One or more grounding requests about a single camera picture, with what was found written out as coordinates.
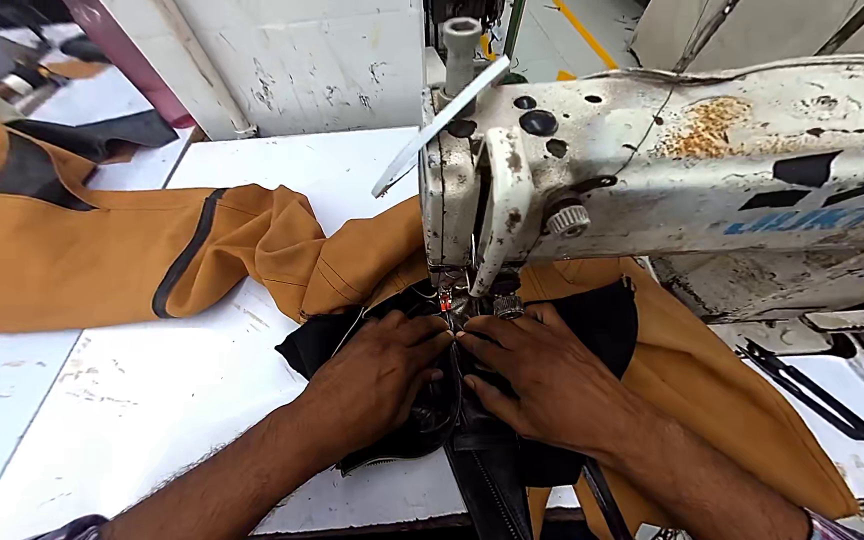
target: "hand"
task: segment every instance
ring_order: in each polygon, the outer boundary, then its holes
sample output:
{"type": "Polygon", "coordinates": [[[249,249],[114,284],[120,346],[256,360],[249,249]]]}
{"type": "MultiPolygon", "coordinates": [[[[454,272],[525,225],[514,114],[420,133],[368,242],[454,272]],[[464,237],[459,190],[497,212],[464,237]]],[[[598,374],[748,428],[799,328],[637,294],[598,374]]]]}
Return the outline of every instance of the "hand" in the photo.
{"type": "Polygon", "coordinates": [[[419,390],[441,379],[429,364],[452,342],[440,317],[401,311],[369,319],[289,405],[331,465],[401,426],[419,390]]]}
{"type": "Polygon", "coordinates": [[[505,377],[518,399],[474,374],[465,383],[482,405],[521,436],[593,456],[606,463],[635,444],[638,426],[654,412],[626,390],[551,303],[530,305],[513,321],[474,317],[456,335],[462,347],[505,377]]]}

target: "white table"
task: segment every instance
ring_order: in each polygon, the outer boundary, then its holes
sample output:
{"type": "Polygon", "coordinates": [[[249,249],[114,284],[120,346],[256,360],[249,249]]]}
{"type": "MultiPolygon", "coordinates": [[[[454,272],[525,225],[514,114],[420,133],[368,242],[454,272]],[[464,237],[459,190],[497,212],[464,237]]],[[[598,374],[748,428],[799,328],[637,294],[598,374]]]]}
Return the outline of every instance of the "white table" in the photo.
{"type": "MultiPolygon", "coordinates": [[[[71,36],[69,25],[47,35],[71,36]]],[[[53,53],[50,61],[60,61],[53,53]]],[[[152,106],[115,67],[89,80],[73,80],[37,109],[31,119],[78,125],[148,111],[152,106]]],[[[162,148],[141,148],[125,163],[100,165],[90,180],[95,190],[156,190],[185,153],[193,129],[162,148]]],[[[0,476],[82,331],[0,334],[0,476]]]]}

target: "zipper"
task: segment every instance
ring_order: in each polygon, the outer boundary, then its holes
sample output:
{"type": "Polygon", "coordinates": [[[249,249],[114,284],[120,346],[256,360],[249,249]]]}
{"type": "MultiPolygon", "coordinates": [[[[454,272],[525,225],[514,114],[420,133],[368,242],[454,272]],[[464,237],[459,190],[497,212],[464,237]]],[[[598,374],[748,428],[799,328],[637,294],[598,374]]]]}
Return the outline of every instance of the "zipper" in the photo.
{"type": "Polygon", "coordinates": [[[485,479],[486,485],[488,485],[488,491],[491,493],[492,500],[495,502],[495,506],[498,507],[499,513],[502,514],[502,520],[505,521],[505,527],[508,528],[509,533],[511,533],[512,538],[517,538],[519,540],[522,539],[522,534],[516,529],[515,525],[512,522],[512,517],[509,515],[509,509],[505,505],[505,500],[498,494],[498,488],[496,484],[493,482],[492,477],[489,476],[489,472],[486,471],[485,466],[482,465],[482,458],[479,456],[479,450],[470,449],[468,452],[472,452],[472,457],[475,460],[475,465],[478,466],[479,472],[482,474],[482,478],[485,479]]]}
{"type": "Polygon", "coordinates": [[[169,301],[169,295],[172,294],[172,289],[179,282],[179,278],[186,273],[192,259],[202,249],[206,239],[209,238],[209,233],[212,232],[212,222],[215,220],[215,207],[219,204],[219,199],[226,194],[229,189],[222,187],[212,191],[205,198],[205,202],[201,205],[201,214],[198,215],[198,224],[195,227],[195,232],[192,233],[192,239],[185,246],[185,249],[178,254],[178,257],[172,261],[172,265],[166,270],[165,276],[162,277],[162,282],[158,284],[155,293],[151,295],[151,311],[159,319],[174,319],[165,309],[165,305],[169,301]]]}

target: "rust stain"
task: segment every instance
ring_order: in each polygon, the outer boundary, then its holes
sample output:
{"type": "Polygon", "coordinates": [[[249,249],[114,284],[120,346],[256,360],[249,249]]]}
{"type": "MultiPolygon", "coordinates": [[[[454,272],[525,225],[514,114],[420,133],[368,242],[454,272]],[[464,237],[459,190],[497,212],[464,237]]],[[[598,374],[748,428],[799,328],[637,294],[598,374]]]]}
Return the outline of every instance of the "rust stain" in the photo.
{"type": "Polygon", "coordinates": [[[509,158],[506,159],[506,163],[509,164],[509,168],[513,173],[522,172],[522,156],[519,155],[518,152],[512,151],[509,153],[509,158]]]}
{"type": "Polygon", "coordinates": [[[725,158],[741,154],[730,144],[729,129],[748,119],[752,104],[720,96],[691,104],[686,121],[666,129],[650,152],[656,158],[725,158]]]}
{"type": "Polygon", "coordinates": [[[519,225],[519,222],[522,221],[522,214],[519,212],[518,208],[512,208],[509,210],[509,217],[505,220],[505,232],[511,234],[512,229],[519,225]]]}

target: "sleeve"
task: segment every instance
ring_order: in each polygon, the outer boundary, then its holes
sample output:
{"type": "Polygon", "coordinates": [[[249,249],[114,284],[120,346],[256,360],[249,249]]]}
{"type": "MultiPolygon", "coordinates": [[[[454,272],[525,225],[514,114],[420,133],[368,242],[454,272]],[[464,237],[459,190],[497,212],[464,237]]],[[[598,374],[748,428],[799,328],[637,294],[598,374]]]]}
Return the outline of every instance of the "sleeve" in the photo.
{"type": "Polygon", "coordinates": [[[95,514],[83,516],[69,521],[62,528],[32,536],[29,540],[100,540],[99,528],[108,522],[108,519],[95,514]]]}
{"type": "Polygon", "coordinates": [[[826,518],[807,509],[811,534],[808,540],[864,540],[864,534],[844,524],[826,518]]]}

